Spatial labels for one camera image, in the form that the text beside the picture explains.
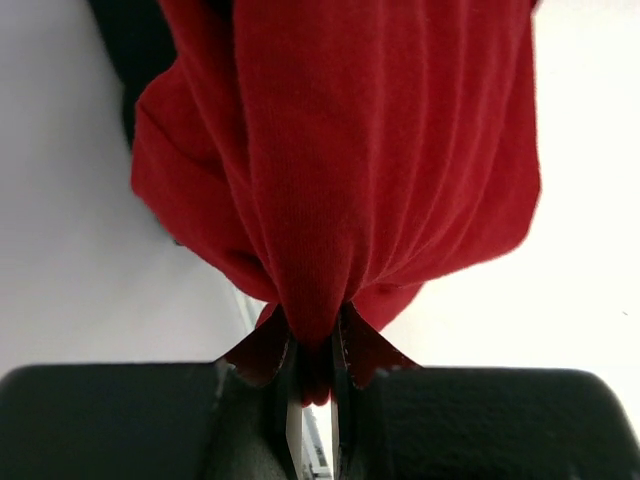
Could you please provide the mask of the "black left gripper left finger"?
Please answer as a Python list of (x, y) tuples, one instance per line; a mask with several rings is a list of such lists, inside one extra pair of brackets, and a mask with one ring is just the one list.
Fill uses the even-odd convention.
[(289, 479), (280, 308), (212, 362), (29, 365), (1, 381), (5, 479)]

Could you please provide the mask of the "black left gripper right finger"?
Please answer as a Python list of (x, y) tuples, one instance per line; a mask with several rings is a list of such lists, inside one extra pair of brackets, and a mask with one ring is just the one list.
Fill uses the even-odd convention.
[(613, 391), (567, 369), (423, 367), (352, 305), (332, 336), (339, 479), (635, 479)]

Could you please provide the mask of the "dark red t shirt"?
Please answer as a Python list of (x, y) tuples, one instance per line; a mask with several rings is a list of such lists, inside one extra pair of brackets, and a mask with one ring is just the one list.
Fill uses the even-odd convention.
[(281, 306), (310, 361), (340, 308), (381, 329), (526, 237), (540, 193), (532, 1), (164, 1), (131, 186), (182, 245)]

